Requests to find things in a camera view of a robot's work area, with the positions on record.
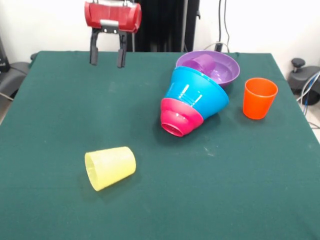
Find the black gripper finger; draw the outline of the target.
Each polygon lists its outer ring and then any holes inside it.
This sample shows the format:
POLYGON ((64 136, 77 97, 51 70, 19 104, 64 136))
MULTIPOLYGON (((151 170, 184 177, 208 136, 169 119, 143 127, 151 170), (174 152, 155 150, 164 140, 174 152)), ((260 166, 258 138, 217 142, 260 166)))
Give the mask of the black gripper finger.
POLYGON ((97 40, 98 40, 99 33, 100 33, 100 29, 92 28, 91 38, 90 38, 90 60, 89 60, 89 63, 93 66, 96 66, 98 63, 97 40))
POLYGON ((119 32, 119 50, 118 50, 118 59, 117 59, 117 67, 124 68, 126 62, 126 54, 127 54, 127 37, 128 34, 126 32, 119 32))

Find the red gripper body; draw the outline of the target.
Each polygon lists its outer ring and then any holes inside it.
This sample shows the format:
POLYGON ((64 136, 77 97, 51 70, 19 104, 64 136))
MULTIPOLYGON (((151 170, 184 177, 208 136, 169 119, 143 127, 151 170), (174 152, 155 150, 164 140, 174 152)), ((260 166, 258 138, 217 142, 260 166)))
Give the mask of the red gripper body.
POLYGON ((95 29, 111 27, 122 32, 136 33, 142 21, 139 3, 129 0, 96 0, 85 2, 86 24, 95 29))

